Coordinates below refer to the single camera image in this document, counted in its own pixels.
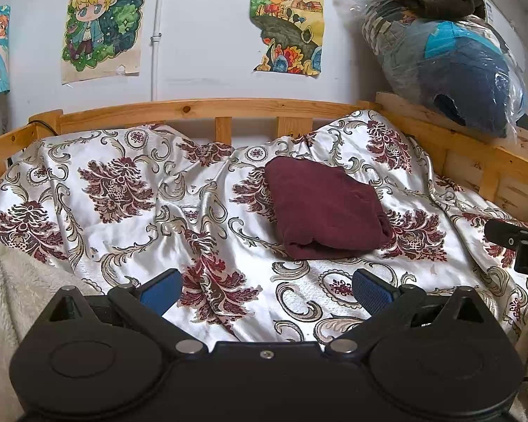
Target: bed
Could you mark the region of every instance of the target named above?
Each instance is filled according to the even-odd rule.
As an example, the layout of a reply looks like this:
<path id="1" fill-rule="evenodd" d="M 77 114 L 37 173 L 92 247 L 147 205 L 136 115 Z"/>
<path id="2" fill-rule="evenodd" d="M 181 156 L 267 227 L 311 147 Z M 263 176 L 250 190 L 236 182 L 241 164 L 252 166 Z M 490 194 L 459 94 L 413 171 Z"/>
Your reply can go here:
<path id="1" fill-rule="evenodd" d="M 102 293 L 178 268 L 182 296 L 165 316 L 209 347 L 326 344 L 368 317 L 351 294 L 357 267 L 432 294 L 476 287 L 515 340 L 528 276 L 483 227 L 528 222 L 528 132 L 492 141 L 428 114 L 383 93 L 376 103 L 178 100 L 39 114 L 0 136 L 0 243 Z M 236 117 L 276 118 L 277 139 L 232 148 Z M 214 119 L 215 142 L 171 126 L 190 118 Z M 330 123 L 314 130 L 316 118 Z M 263 177 L 276 156 L 342 166 L 375 187 L 394 239 L 361 258 L 290 261 Z"/>

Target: wooden bed frame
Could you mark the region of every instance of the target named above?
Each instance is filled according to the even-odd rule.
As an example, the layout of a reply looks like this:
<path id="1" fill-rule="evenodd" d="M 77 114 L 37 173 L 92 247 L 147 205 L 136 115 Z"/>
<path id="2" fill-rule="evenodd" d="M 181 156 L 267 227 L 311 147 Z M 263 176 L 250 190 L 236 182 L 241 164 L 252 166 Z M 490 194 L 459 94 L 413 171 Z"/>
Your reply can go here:
<path id="1" fill-rule="evenodd" d="M 263 98 L 175 100 L 125 104 L 63 114 L 44 112 L 29 123 L 0 136 L 0 176 L 5 160 L 37 139 L 51 136 L 44 125 L 67 134 L 85 130 L 128 128 L 181 119 L 214 119 L 215 141 L 231 144 L 233 117 L 274 117 L 277 136 L 302 135 L 313 129 L 313 118 L 336 120 L 356 109 L 374 109 L 402 132 L 412 135 L 430 154 L 434 169 L 467 186 L 520 220 L 528 221 L 528 131 L 519 129 L 518 143 L 491 139 L 465 129 L 397 95 L 380 92 L 376 103 L 340 104 Z"/>

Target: maroon folded cloth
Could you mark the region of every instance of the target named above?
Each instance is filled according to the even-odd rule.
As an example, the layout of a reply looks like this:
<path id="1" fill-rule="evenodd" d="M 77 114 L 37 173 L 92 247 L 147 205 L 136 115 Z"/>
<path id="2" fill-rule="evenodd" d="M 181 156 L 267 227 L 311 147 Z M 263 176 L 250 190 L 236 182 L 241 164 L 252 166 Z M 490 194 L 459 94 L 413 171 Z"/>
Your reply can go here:
<path id="1" fill-rule="evenodd" d="M 277 231 L 292 259 L 359 256 L 392 239 L 375 189 L 352 179 L 343 168 L 276 157 L 264 173 Z"/>

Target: plastic bag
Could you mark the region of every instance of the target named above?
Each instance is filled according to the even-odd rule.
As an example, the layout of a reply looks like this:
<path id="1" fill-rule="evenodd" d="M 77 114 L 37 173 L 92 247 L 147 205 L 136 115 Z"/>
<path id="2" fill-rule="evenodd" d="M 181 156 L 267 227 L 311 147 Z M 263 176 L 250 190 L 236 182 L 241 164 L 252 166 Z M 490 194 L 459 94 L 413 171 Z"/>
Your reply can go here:
<path id="1" fill-rule="evenodd" d="M 361 30 L 395 93 L 491 136 L 516 134 L 527 101 L 522 71 L 484 20 L 421 19 L 397 0 L 335 6 Z"/>

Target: floral bedspread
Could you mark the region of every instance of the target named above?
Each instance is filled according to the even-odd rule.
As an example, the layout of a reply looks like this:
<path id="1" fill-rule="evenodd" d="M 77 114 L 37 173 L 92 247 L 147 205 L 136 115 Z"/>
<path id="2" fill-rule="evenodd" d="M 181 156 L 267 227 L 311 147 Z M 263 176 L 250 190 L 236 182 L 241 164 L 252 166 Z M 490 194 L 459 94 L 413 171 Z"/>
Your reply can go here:
<path id="1" fill-rule="evenodd" d="M 290 261 L 263 176 L 276 156 L 342 166 L 375 187 L 394 239 L 361 258 Z M 236 150 L 168 126 L 57 136 L 35 142 L 0 180 L 0 243 L 103 292 L 178 268 L 182 295 L 165 317 L 210 347 L 331 341 L 369 317 L 352 296 L 356 268 L 432 294 L 476 287 L 514 340 L 528 318 L 528 276 L 485 240 L 491 217 L 512 220 L 436 176 L 427 153 L 373 111 Z"/>

